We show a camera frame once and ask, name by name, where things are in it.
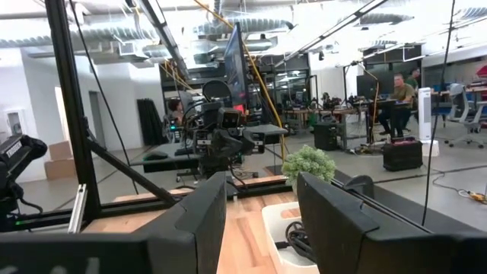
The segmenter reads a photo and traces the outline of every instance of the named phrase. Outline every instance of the potted plant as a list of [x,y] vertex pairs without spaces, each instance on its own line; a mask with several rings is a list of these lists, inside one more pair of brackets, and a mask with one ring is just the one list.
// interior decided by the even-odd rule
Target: potted plant
[[282,165],[282,174],[288,180],[286,184],[292,186],[296,193],[298,174],[301,171],[309,172],[329,183],[335,176],[335,161],[324,151],[304,145],[299,151],[289,154]]

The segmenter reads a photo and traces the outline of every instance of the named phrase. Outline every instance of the black case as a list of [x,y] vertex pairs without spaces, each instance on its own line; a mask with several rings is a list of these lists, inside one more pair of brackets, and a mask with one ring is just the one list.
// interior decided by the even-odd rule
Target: black case
[[318,123],[314,128],[314,147],[324,151],[334,151],[338,149],[336,136],[338,135],[338,125],[336,123]]
[[422,143],[419,141],[385,144],[384,168],[388,171],[410,170],[423,165]]

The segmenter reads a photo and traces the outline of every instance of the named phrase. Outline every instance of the white office chair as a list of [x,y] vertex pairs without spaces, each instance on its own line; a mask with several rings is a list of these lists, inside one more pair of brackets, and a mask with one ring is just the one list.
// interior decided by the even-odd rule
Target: white office chair
[[480,101],[476,103],[477,111],[472,113],[474,104],[473,101],[468,101],[466,98],[466,87],[464,84],[452,84],[450,86],[450,98],[452,100],[452,107],[448,120],[455,123],[462,123],[466,128],[466,134],[454,140],[447,140],[445,144],[449,144],[452,148],[460,142],[470,144],[474,142],[479,145],[479,148],[484,148],[485,139],[479,136],[481,124],[480,117],[482,116],[483,107],[487,106],[487,101]]

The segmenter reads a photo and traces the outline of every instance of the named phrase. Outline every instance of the black monitor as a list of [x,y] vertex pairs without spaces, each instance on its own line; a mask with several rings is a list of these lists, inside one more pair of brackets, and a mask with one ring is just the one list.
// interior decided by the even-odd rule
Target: black monitor
[[369,74],[357,76],[357,95],[373,100],[377,90],[377,81],[379,81],[379,96],[388,95],[394,92],[394,73],[377,72],[375,78]]
[[238,107],[243,106],[247,109],[250,105],[249,89],[247,86],[247,65],[239,23],[235,23],[234,25],[234,30],[231,33],[227,49],[225,50],[224,60],[232,104]]

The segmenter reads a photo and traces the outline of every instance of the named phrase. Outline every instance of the ceiling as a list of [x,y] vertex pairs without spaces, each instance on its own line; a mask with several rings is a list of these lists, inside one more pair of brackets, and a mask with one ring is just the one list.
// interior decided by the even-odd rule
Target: ceiling
[[[128,8],[124,0],[77,0],[76,2],[86,14],[84,27],[92,30],[91,45],[94,53],[95,49],[102,53],[111,49],[112,51],[107,53],[114,54],[116,50],[113,51],[113,42],[126,43],[130,40],[141,40],[141,48],[143,47],[146,53],[148,46],[158,42],[157,37],[152,36],[154,31],[150,30],[151,25],[144,15],[140,20],[140,27],[147,29],[147,35],[138,37],[139,32],[134,35],[130,33],[134,31],[134,17],[137,11]],[[200,2],[222,14],[232,23],[239,21],[243,29],[243,38],[249,41],[249,44],[257,44],[261,34],[265,34],[266,39],[274,37],[272,40],[264,40],[265,43],[252,47],[253,54],[263,55],[292,53],[300,49],[369,1],[201,0]],[[158,0],[158,3],[164,11],[170,32],[188,67],[221,58],[224,41],[229,37],[229,31],[225,30],[221,22],[202,10],[193,0]],[[3,46],[2,39],[7,42],[3,47],[14,46],[8,43],[12,40],[46,42],[46,39],[49,39],[50,31],[45,19],[43,0],[0,0],[0,6],[2,6],[0,19],[4,19],[0,21],[0,47]],[[424,43],[426,41],[422,39],[424,36],[447,27],[449,16],[450,1],[447,0],[389,0],[360,21],[318,43],[311,52],[341,53],[352,60],[361,56],[357,49],[391,46],[396,43]],[[455,24],[478,20],[485,16],[487,16],[487,1],[457,0]],[[472,31],[468,34],[464,34],[467,33],[465,30],[456,32],[457,37],[477,36]],[[437,39],[435,35],[429,37],[429,39],[435,38]],[[30,45],[30,51],[49,53],[51,49],[48,45],[48,43]],[[152,53],[157,54],[155,57],[159,58],[158,62],[169,58],[164,49],[154,46],[152,48]],[[216,50],[216,54],[209,54],[212,49]],[[128,60],[140,62],[143,59]]]

